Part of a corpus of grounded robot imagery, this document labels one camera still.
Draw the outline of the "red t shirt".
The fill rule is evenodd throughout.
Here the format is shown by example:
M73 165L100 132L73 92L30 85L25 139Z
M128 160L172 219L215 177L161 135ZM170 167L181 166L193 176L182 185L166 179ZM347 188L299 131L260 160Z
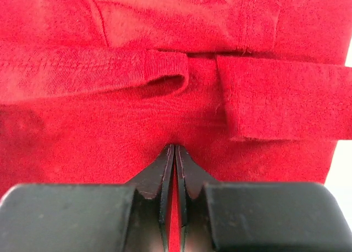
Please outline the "red t shirt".
M323 185L350 38L351 0L1 0L1 199L124 184L168 145L221 182Z

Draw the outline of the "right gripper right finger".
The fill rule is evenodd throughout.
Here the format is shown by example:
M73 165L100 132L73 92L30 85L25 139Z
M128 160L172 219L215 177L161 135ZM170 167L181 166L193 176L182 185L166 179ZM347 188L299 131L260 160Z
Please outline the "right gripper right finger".
M175 148L182 251L351 251L334 196L317 183L221 182Z

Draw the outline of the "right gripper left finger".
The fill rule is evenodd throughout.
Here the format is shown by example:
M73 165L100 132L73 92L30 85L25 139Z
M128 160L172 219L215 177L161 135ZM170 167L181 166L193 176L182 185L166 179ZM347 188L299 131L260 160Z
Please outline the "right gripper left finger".
M18 184L1 251L168 251L175 147L124 184Z

